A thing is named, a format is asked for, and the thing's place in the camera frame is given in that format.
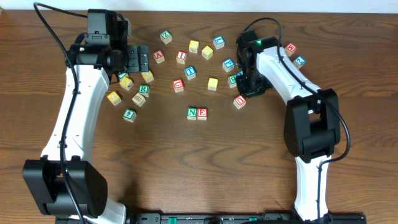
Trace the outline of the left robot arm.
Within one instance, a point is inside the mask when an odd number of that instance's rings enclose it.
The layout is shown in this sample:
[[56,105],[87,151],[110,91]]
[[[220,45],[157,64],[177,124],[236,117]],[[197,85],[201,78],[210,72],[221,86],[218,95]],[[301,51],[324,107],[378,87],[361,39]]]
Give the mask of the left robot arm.
[[120,13],[90,9],[88,28],[65,56],[66,86],[53,133],[22,176],[43,215],[58,223],[129,223],[127,207],[108,196],[93,166],[93,135],[111,78],[149,70],[148,48],[129,45],[130,22]]

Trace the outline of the red letter E block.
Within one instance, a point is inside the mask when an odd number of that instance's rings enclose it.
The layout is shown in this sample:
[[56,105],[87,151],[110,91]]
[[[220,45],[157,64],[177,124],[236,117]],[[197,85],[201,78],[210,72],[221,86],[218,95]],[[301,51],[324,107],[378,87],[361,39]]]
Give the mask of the red letter E block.
[[207,120],[208,117],[208,109],[207,108],[198,108],[197,109],[197,119],[198,120]]

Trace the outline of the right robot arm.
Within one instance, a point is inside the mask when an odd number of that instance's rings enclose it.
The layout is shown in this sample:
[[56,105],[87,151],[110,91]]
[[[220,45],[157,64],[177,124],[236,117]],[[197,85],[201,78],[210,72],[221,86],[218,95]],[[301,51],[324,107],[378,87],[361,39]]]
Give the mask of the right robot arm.
[[277,38],[260,39],[249,30],[236,44],[243,71],[236,77],[239,94],[251,98],[274,89],[286,105],[284,141],[297,166],[294,209],[302,221],[320,221],[328,213],[325,161],[340,141],[338,97],[307,79]]

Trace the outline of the green letter R block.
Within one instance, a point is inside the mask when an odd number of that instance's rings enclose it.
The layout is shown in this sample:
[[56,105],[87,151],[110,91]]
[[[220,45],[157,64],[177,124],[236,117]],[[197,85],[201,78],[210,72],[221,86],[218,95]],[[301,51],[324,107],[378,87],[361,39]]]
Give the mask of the green letter R block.
[[149,97],[150,94],[149,85],[140,85],[138,93],[144,97]]

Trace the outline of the green letter N block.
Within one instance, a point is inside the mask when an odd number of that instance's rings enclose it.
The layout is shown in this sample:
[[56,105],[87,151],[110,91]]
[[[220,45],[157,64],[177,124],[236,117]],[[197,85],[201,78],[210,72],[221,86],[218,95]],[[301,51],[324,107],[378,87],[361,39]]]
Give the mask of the green letter N block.
[[187,109],[187,119],[196,120],[197,119],[197,108],[188,107]]

